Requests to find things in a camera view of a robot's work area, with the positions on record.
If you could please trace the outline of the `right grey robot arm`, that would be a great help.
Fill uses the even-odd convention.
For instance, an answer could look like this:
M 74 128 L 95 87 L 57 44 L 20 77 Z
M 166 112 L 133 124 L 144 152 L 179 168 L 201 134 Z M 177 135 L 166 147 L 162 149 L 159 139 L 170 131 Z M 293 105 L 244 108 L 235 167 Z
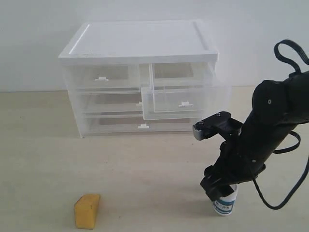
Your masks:
M 217 134 L 224 138 L 217 161 L 207 167 L 201 186 L 211 201 L 232 193 L 232 185 L 254 180 L 269 156 L 278 152 L 284 138 L 299 124 L 309 121 L 309 74 L 284 81 L 265 80 L 252 97 L 252 110 L 239 122 L 226 111 L 193 126 L 197 140 Z

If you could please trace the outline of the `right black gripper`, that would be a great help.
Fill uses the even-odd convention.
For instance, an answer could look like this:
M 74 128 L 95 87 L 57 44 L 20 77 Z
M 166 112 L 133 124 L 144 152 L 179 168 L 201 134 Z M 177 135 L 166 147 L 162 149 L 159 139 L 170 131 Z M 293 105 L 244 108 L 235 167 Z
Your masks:
M 252 181 L 266 169 L 240 153 L 239 136 L 224 141 L 220 145 L 217 161 L 208 166 L 200 185 L 211 201 L 226 197 L 235 192 L 235 185 Z

